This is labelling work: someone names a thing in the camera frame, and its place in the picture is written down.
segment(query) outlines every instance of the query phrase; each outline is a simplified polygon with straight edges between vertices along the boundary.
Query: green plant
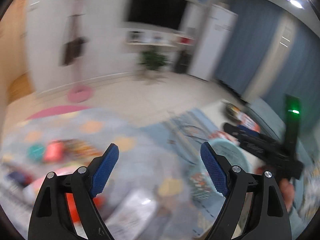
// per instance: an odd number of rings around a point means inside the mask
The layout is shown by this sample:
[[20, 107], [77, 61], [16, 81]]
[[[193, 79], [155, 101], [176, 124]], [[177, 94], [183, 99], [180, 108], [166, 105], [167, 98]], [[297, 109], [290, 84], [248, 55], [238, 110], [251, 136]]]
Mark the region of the green plant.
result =
[[148, 70], [159, 71], [162, 66], [167, 65], [169, 59], [156, 51], [156, 46], [145, 50], [140, 54], [140, 65], [144, 65]]

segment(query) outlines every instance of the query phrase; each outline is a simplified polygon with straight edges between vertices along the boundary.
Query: pink mat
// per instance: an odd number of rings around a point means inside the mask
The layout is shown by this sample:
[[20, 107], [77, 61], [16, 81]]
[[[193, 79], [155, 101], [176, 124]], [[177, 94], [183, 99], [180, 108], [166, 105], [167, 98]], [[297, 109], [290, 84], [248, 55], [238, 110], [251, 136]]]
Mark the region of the pink mat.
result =
[[67, 114], [67, 113], [81, 111], [89, 108], [90, 107], [88, 106], [55, 106], [55, 107], [50, 107], [50, 108], [41, 110], [33, 114], [32, 116], [29, 116], [27, 120], [48, 117], [51, 115]]

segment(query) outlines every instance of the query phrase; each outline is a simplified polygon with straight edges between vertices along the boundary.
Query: human hand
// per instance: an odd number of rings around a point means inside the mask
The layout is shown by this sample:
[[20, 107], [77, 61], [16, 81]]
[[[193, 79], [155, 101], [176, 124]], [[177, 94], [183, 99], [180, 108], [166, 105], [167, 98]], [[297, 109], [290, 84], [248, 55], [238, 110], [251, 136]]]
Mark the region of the human hand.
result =
[[[260, 167], [256, 169], [255, 173], [262, 174], [264, 171], [265, 171], [265, 167]], [[279, 182], [278, 186], [279, 186], [281, 195], [283, 197], [285, 207], [289, 212], [292, 208], [292, 204], [294, 200], [294, 186], [287, 179], [282, 179]]]

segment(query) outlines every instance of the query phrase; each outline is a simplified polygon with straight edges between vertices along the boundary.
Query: refrigerator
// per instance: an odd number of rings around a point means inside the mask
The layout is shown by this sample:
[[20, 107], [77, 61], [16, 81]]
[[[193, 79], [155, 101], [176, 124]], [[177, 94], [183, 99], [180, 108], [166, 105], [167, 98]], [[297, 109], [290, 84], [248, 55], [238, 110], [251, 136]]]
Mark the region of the refrigerator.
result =
[[188, 74], [209, 81], [228, 44], [237, 14], [212, 5], [204, 32], [195, 50]]

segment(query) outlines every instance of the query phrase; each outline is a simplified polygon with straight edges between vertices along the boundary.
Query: wooden floor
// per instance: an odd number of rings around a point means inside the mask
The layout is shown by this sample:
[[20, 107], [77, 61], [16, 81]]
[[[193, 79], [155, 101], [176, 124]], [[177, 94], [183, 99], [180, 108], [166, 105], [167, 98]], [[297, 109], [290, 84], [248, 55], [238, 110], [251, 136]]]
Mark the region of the wooden floor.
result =
[[33, 93], [28, 74], [23, 74], [14, 80], [8, 89], [8, 103]]

